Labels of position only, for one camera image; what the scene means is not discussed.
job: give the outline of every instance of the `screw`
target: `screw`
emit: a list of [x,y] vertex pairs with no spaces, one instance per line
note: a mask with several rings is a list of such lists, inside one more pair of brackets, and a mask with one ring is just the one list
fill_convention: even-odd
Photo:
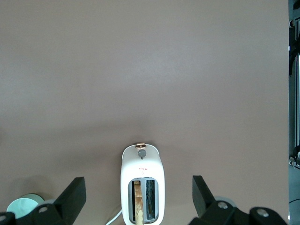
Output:
[[258,209],[258,210],[256,210],[256,212],[257,212],[260,216],[262,216],[262,217],[268,217],[268,216],[269,216],[269,214],[267,213],[267,211],[264,210],[264,209]]
[[225,202],[219,202],[217,205],[219,208],[224,210],[228,208],[228,205]]
[[5,219],[6,219],[6,216],[5,216],[5,215],[0,216],[0,221],[3,221],[3,220],[5,220]]
[[47,211],[47,210],[48,210],[48,207],[47,207],[47,206],[44,206],[44,207],[40,208],[40,209],[38,210],[38,212],[39,212],[39,213],[42,213],[42,212],[45,212],[45,211]]

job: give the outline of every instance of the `toaster logo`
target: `toaster logo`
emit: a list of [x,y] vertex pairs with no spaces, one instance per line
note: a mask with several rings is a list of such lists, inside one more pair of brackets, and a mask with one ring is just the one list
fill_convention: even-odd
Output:
[[146,170],[148,170],[147,168],[139,168],[139,171],[141,171],[141,174],[144,175]]

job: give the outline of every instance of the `white cable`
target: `white cable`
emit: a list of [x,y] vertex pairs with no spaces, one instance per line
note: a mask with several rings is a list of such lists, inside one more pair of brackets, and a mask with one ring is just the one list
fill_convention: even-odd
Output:
[[116,218],[118,218],[119,217],[119,215],[121,215],[121,213],[122,213],[122,210],[120,210],[120,212],[113,218],[113,219],[111,219],[107,224],[105,224],[105,225],[109,225],[109,224],[111,224],[113,221],[115,221],[116,220]]

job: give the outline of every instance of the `gray background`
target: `gray background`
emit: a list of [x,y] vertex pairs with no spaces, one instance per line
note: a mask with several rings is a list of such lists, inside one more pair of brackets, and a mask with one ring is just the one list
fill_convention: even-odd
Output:
[[162,224],[196,216],[198,174],[287,220],[287,47],[282,0],[2,0],[0,210],[84,176],[75,224],[104,225],[122,151],[143,141],[165,168]]

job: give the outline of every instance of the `power cord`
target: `power cord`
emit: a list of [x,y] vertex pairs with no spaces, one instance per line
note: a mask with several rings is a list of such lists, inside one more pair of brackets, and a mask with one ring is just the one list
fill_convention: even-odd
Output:
[[107,222],[105,225],[111,224],[113,221],[115,221],[119,217],[119,215],[121,215],[121,213],[122,213],[122,210],[120,210],[120,212],[114,218],[112,218],[109,222]]

